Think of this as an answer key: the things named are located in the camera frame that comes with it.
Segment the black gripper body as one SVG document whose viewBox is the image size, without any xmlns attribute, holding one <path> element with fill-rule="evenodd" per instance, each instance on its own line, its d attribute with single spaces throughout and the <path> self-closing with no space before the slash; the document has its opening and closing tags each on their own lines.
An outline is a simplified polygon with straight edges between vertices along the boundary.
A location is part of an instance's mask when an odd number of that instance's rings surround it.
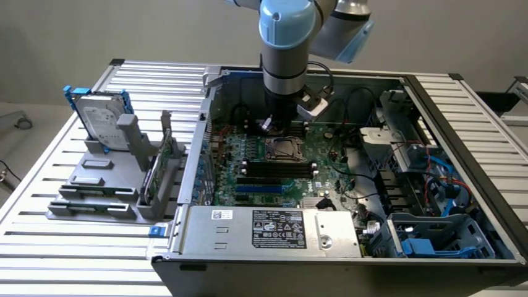
<svg viewBox="0 0 528 297">
<path fill-rule="evenodd" d="M 296 108 L 300 95 L 300 91 L 281 95 L 265 88 L 265 105 L 269 115 L 265 118 L 262 131 L 266 135 L 278 135 L 289 128 L 292 120 L 297 117 Z"/>
</svg>

